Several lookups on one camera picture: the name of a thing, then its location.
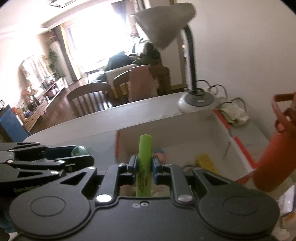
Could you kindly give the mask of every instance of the yellow sponge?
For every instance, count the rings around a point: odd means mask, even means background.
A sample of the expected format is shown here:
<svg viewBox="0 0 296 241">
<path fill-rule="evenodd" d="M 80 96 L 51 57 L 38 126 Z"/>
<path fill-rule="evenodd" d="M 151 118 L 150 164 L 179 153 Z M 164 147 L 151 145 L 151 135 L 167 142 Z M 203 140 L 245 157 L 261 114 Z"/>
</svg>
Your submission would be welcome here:
<svg viewBox="0 0 296 241">
<path fill-rule="evenodd" d="M 212 162 L 208 154 L 197 155 L 195 157 L 195 164 L 203 169 L 218 174 L 218 170 L 216 169 L 214 163 Z"/>
</svg>

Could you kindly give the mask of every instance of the screw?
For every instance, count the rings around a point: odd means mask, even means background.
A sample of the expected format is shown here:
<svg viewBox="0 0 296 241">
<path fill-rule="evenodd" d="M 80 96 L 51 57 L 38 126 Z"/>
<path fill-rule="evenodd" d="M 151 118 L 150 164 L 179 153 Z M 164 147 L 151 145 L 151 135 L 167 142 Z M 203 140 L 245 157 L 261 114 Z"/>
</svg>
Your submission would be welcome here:
<svg viewBox="0 0 296 241">
<path fill-rule="evenodd" d="M 132 206 L 133 206 L 134 208 L 139 208 L 139 207 L 141 207 L 141 205 L 140 205 L 139 203 L 134 203 Z"/>
<path fill-rule="evenodd" d="M 98 202 L 110 202 L 112 200 L 112 197 L 108 194 L 101 194 L 97 196 L 96 200 Z"/>
<path fill-rule="evenodd" d="M 193 197 L 191 195 L 183 194 L 178 197 L 178 200 L 180 202 L 191 202 Z"/>
<path fill-rule="evenodd" d="M 143 207 L 146 207 L 146 206 L 148 206 L 148 205 L 149 205 L 148 202 L 141 202 L 141 206 L 143 206 Z"/>
</svg>

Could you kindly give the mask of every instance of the lamp shade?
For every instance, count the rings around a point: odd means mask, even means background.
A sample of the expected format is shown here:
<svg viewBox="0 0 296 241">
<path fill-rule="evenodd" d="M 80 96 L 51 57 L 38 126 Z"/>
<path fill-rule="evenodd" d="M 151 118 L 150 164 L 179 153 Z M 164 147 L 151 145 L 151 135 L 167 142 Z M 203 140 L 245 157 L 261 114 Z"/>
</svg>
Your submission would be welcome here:
<svg viewBox="0 0 296 241">
<path fill-rule="evenodd" d="M 159 50 L 165 49 L 195 16 L 191 3 L 158 6 L 135 14 L 135 20 Z"/>
</svg>

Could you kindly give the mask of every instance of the green plant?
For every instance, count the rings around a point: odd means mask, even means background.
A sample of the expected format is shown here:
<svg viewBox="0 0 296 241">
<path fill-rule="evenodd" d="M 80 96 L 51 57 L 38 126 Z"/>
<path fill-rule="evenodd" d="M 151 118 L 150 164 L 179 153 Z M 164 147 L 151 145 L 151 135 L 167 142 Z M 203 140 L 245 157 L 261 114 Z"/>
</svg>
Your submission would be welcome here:
<svg viewBox="0 0 296 241">
<path fill-rule="evenodd" d="M 58 56 L 54 51 L 50 51 L 48 53 L 48 59 L 49 59 L 49 67 L 54 75 L 55 79 L 59 79 L 61 77 L 59 70 L 57 68 L 58 63 Z"/>
</svg>

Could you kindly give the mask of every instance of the yellow curtain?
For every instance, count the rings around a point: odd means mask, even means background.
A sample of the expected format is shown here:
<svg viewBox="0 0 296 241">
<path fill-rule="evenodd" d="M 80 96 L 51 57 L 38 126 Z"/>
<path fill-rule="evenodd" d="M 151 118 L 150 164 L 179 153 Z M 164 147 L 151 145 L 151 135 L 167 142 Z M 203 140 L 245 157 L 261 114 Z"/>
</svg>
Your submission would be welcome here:
<svg viewBox="0 0 296 241">
<path fill-rule="evenodd" d="M 62 32 L 62 36 L 63 36 L 65 48 L 66 48 L 66 53 L 67 53 L 67 55 L 69 57 L 69 60 L 70 60 L 70 63 L 72 65 L 73 71 L 74 71 L 74 73 L 76 75 L 76 78 L 79 80 L 79 79 L 82 78 L 83 73 L 80 70 L 79 66 L 75 63 L 75 61 L 72 58 L 72 55 L 70 53 L 69 46 L 68 46 L 68 43 L 67 43 L 67 36 L 66 36 L 66 33 L 65 33 L 65 29 L 63 28 L 62 25 L 59 25 L 59 27 L 60 27 L 61 32 Z"/>
</svg>

